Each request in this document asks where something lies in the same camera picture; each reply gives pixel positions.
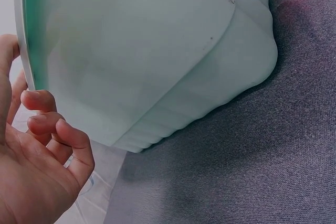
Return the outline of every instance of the hand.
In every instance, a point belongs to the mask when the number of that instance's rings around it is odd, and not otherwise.
[[[54,223],[75,202],[95,162],[88,136],[63,120],[49,92],[24,91],[23,73],[11,88],[8,74],[18,55],[16,36],[0,36],[0,223]],[[11,126],[20,101],[39,111],[26,133]]]

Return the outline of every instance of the gray cushion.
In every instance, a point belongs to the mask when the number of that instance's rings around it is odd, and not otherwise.
[[[105,224],[336,223],[336,0],[270,0],[272,76],[140,154]]]

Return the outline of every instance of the plastic container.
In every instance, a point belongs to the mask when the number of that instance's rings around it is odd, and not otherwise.
[[[30,89],[75,127],[140,152],[244,90],[277,60],[268,0],[15,0]]]

